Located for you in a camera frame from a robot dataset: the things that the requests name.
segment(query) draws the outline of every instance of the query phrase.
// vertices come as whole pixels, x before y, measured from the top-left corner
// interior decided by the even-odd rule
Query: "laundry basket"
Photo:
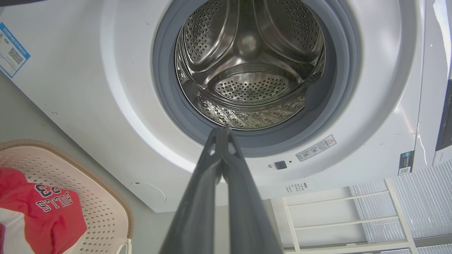
[[[27,180],[77,192],[88,230],[77,253],[132,252],[130,206],[99,176],[56,147],[41,141],[0,143],[0,168],[20,170]]]

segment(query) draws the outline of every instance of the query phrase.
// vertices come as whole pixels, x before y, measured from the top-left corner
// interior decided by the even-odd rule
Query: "warning label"
[[[309,149],[304,150],[301,153],[297,154],[297,157],[300,161],[304,161],[306,159],[311,158],[312,156],[319,154],[326,149],[334,146],[336,144],[336,140],[334,140],[333,135],[329,135],[324,140],[318,142],[317,144],[311,146]]]

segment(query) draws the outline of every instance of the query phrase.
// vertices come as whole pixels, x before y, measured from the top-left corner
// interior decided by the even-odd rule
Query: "blue sticker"
[[[12,78],[29,58],[30,54],[16,37],[0,23],[0,68]]]

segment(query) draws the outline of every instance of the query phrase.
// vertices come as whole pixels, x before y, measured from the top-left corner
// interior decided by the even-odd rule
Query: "white washing machine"
[[[2,11],[0,66],[166,212],[216,126],[234,129],[262,198],[431,166],[447,12],[444,0],[47,0]],[[227,203],[226,183],[216,196]]]

